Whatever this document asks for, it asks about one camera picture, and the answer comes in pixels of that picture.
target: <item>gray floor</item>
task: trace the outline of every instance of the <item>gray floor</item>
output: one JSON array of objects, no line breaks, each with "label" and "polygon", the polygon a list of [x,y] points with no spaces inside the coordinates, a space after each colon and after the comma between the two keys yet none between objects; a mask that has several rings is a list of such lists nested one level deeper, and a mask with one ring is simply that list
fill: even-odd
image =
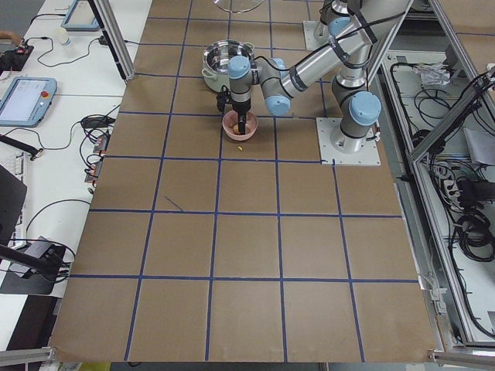
[{"label": "gray floor", "polygon": [[111,371],[318,371],[317,363],[112,363]]},{"label": "gray floor", "polygon": [[[477,371],[434,363],[332,363],[329,371]],[[316,363],[112,363],[111,371],[319,371]]]},{"label": "gray floor", "polygon": [[[24,36],[29,22],[39,12],[45,0],[0,0],[0,29]],[[12,44],[0,44],[0,52],[12,49]]]}]

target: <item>black stand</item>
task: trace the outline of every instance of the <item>black stand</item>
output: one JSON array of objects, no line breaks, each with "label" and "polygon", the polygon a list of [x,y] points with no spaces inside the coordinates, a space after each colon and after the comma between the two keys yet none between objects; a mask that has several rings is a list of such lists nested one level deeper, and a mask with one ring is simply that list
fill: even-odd
[{"label": "black stand", "polygon": [[55,284],[54,281],[63,262],[65,247],[52,245],[47,251],[47,254],[52,255],[51,259],[46,257],[32,257],[21,251],[0,245],[1,259],[24,265],[36,272],[31,275],[28,274],[26,278],[12,272],[7,272],[2,286],[0,286],[0,294],[47,295],[51,293]]}]

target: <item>black monitor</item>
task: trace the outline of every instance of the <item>black monitor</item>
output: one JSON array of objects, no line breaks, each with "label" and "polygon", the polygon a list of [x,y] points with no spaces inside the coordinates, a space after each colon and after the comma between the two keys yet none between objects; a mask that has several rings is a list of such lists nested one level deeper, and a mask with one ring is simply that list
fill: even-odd
[{"label": "black monitor", "polygon": [[51,245],[46,254],[34,257],[22,249],[7,247],[26,200],[27,187],[8,170],[0,166],[0,261],[28,267],[25,274],[8,271],[0,286],[2,294],[49,294],[58,276],[65,248]]},{"label": "black monitor", "polygon": [[7,246],[26,199],[27,187],[0,166],[0,244]]}]

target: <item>brown cardboard surface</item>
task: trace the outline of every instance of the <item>brown cardboard surface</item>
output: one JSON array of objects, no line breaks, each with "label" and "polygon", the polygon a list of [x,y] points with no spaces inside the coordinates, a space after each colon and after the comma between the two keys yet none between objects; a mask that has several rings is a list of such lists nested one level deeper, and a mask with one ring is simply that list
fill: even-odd
[{"label": "brown cardboard surface", "polygon": [[220,215],[216,277],[279,277],[277,218]]},{"label": "brown cardboard surface", "polygon": [[315,121],[277,120],[277,146],[280,159],[319,162],[318,133]]},{"label": "brown cardboard surface", "polygon": [[338,218],[288,216],[281,227],[285,277],[347,278]]},{"label": "brown cardboard surface", "polygon": [[181,46],[140,45],[134,65],[137,73],[176,75]]},{"label": "brown cardboard surface", "polygon": [[204,46],[227,36],[291,66],[315,9],[266,0],[229,16],[154,0],[136,66],[166,76],[127,86],[51,342],[61,359],[426,359],[433,337],[383,148],[380,167],[319,163],[314,117],[340,116],[331,76],[284,118],[254,87],[258,131],[235,142],[200,75]]},{"label": "brown cardboard surface", "polygon": [[395,280],[418,277],[402,219],[346,218],[344,228],[353,277]]},{"label": "brown cardboard surface", "polygon": [[121,111],[169,112],[175,81],[173,77],[138,75],[127,84],[129,89],[122,98]]},{"label": "brown cardboard surface", "polygon": [[233,40],[249,42],[258,48],[270,47],[270,23],[236,22],[230,28]]},{"label": "brown cardboard surface", "polygon": [[220,122],[219,117],[173,116],[166,156],[218,158]]},{"label": "brown cardboard surface", "polygon": [[478,74],[486,72],[486,65],[495,60],[495,35],[457,35]]},{"label": "brown cardboard surface", "polygon": [[207,304],[207,282],[143,282],[129,360],[202,361]]},{"label": "brown cardboard surface", "polygon": [[153,0],[148,17],[187,18],[192,0]]},{"label": "brown cardboard surface", "polygon": [[89,213],[74,274],[139,274],[149,213]]},{"label": "brown cardboard surface", "polygon": [[215,282],[211,311],[211,361],[283,361],[278,282]]},{"label": "brown cardboard surface", "polygon": [[119,114],[107,154],[161,156],[168,123],[168,115]]},{"label": "brown cardboard surface", "polygon": [[189,21],[186,44],[208,46],[216,41],[225,40],[227,38],[227,28],[228,23],[222,21]]},{"label": "brown cardboard surface", "polygon": [[278,170],[283,213],[337,213],[335,181],[329,166],[287,163],[280,164]]},{"label": "brown cardboard surface", "polygon": [[187,21],[184,19],[148,19],[141,36],[144,44],[182,44]]},{"label": "brown cardboard surface", "polygon": [[129,279],[71,278],[50,339],[57,359],[123,359],[137,285]]},{"label": "brown cardboard surface", "polygon": [[492,0],[439,0],[456,33],[495,35],[495,3]]},{"label": "brown cardboard surface", "polygon": [[355,284],[354,292],[367,361],[429,361],[435,341],[418,285]]},{"label": "brown cardboard surface", "polygon": [[263,162],[223,162],[219,210],[276,213],[275,165]]},{"label": "brown cardboard surface", "polygon": [[214,211],[218,164],[168,160],[160,177],[156,209]]},{"label": "brown cardboard surface", "polygon": [[394,183],[383,163],[370,167],[337,166],[337,182],[344,214],[401,214]]},{"label": "brown cardboard surface", "polygon": [[91,209],[150,210],[160,161],[106,158]]},{"label": "brown cardboard surface", "polygon": [[208,276],[212,240],[211,215],[154,215],[145,274]]},{"label": "brown cardboard surface", "polygon": [[349,285],[289,282],[284,286],[289,362],[359,362]]}]

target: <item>stainless steel pot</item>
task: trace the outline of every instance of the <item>stainless steel pot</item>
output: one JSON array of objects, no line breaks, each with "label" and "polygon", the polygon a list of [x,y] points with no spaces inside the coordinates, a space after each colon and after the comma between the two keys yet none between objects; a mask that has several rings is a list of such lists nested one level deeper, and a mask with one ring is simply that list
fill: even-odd
[{"label": "stainless steel pot", "polygon": [[254,58],[254,45],[235,40],[221,40],[208,46],[203,52],[204,80],[210,89],[219,92],[223,85],[229,87],[228,65],[234,56]]}]

